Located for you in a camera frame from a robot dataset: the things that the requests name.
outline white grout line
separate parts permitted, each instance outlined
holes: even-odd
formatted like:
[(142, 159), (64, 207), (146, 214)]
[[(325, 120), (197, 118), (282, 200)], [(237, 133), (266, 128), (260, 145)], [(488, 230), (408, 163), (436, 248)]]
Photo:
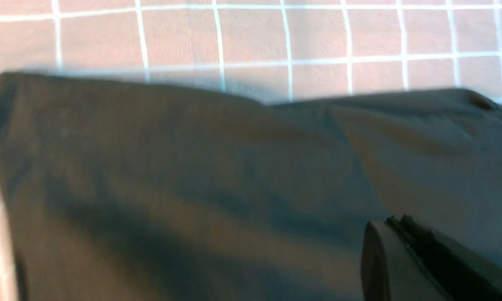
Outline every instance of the white grout line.
[(149, 53), (147, 52), (147, 44), (145, 40), (145, 28), (143, 26), (143, 14), (141, 12), (141, 0), (136, 1), (136, 14), (138, 16), (138, 28), (140, 30), (140, 45), (141, 45), (141, 57), (143, 59), (143, 68), (145, 70), (145, 82), (150, 82), (150, 71), (149, 71)]
[(78, 17), (92, 17), (96, 15), (112, 15), (115, 13), (126, 13), (126, 12), (136, 12), (138, 10), (137, 6), (132, 8), (114, 8), (111, 10), (98, 10), (98, 11), (79, 11), (79, 12), (62, 12), (62, 18), (78, 18)]
[[(498, 5), (500, 0), (494, 0), (494, 4)], [(501, 69), (502, 81), (502, 11), (498, 8), (494, 10), (494, 22), (496, 23), (496, 37), (498, 40), (499, 50), (499, 68)]]
[(52, 18), (54, 19), (54, 34), (55, 34), (55, 51), (56, 51), (56, 65), (58, 66), (58, 71), (63, 69), (63, 59), (61, 53), (61, 19), (59, 13), (59, 1), (52, 0)]
[(353, 37), (351, 31), (351, 23), (349, 22), (348, 10), (346, 9), (346, 0), (340, 0), (342, 6), (342, 15), (344, 17), (344, 25), (346, 27), (346, 69), (347, 69), (347, 84), (348, 95), (353, 95)]
[[(83, 12), (67, 12), (61, 13), (62, 19), (65, 18), (77, 18), (77, 17), (89, 17), (94, 15), (110, 15), (113, 13), (125, 13), (125, 12), (135, 12), (136, 7), (132, 8), (116, 8), (110, 10), (98, 10), (98, 11), (83, 11)], [(180, 9), (197, 9), (197, 10), (212, 10), (213, 5), (193, 5), (193, 4), (182, 4), (182, 5), (154, 5), (154, 6), (142, 6), (142, 11), (151, 10), (180, 10)], [(216, 5), (217, 10), (279, 10), (280, 5), (239, 5), (239, 4), (219, 4)], [(502, 4), (491, 4), (491, 5), (358, 5), (358, 4), (346, 4), (346, 5), (285, 5), (287, 10), (487, 10), (487, 9), (502, 9)], [(40, 14), (40, 15), (0, 15), (1, 22), (22, 22), (22, 21), (41, 21), (41, 20), (51, 20), (54, 19), (54, 14)]]
[[(296, 60), (291, 61), (295, 65), (335, 65), (335, 64), (347, 64), (349, 63), (376, 63), (383, 61), (419, 61), (419, 60), (429, 60), (429, 59), (453, 59), (459, 57), (486, 57), (486, 56), (499, 56), (502, 55), (498, 51), (486, 51), (486, 52), (471, 52), (471, 53), (441, 53), (441, 54), (411, 54), (411, 55), (396, 55), (396, 56), (360, 56), (360, 57), (339, 57), (330, 59), (309, 59), (309, 60)], [(225, 64), (224, 69), (233, 68), (252, 68), (252, 67), (270, 67), (270, 66), (288, 66), (288, 61), (250, 61), (245, 63), (232, 63)], [(149, 71), (151, 72), (168, 72), (168, 71), (188, 71), (188, 70), (211, 70), (217, 69), (220, 65), (218, 64), (203, 64), (203, 65), (168, 65), (168, 66), (150, 66)], [(63, 75), (71, 76), (96, 76), (114, 73), (132, 73), (132, 72), (142, 72), (143, 68), (130, 68), (130, 69), (77, 69), (77, 70), (65, 70)]]
[(457, 46), (459, 45), (459, 41), (457, 40), (457, 28), (455, 27), (455, 16), (452, 10), (452, 1), (453, 0), (446, 0), (446, 14), (448, 15), (448, 23), (450, 27), (451, 53), (454, 55), (452, 58), (454, 83), (456, 87), (459, 87), (461, 85), (461, 70), (459, 68), (459, 59), (457, 58)]
[(398, 20), (400, 21), (400, 31), (401, 31), (401, 75), (403, 78), (403, 88), (405, 91), (409, 91), (409, 71), (407, 65), (407, 30), (405, 29), (405, 19), (403, 17), (403, 10), (401, 8), (401, 0), (396, 0), (398, 9)]
[(218, 36), (218, 53), (219, 53), (219, 82), (221, 84), (221, 91), (227, 91), (227, 84), (224, 79), (224, 51), (223, 51), (223, 35), (221, 31), (221, 20), (219, 19), (219, 10), (217, 0), (212, 0), (212, 9), (214, 12), (214, 19), (216, 19), (216, 30)]
[(283, 23), (285, 27), (285, 38), (286, 38), (286, 60), (288, 63), (288, 100), (293, 102), (293, 67), (291, 63), (290, 29), (288, 26), (288, 16), (286, 15), (284, 0), (280, 1), (281, 1), (281, 13), (283, 14)]

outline dark gray fabric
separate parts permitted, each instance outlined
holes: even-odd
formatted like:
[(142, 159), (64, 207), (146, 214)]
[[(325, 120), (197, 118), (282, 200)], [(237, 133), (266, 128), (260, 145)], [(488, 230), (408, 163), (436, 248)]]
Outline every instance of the dark gray fabric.
[(391, 214), (502, 267), (502, 107), (2, 74), (0, 189), (30, 301), (360, 300)]

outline tiled floor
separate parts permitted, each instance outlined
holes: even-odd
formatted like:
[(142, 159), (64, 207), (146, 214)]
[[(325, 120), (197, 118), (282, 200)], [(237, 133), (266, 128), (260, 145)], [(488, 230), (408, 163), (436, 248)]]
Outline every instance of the tiled floor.
[[(502, 0), (0, 0), (0, 72), (17, 68), (266, 103), (445, 86), (502, 103)], [(11, 266), (0, 251), (0, 301)]]

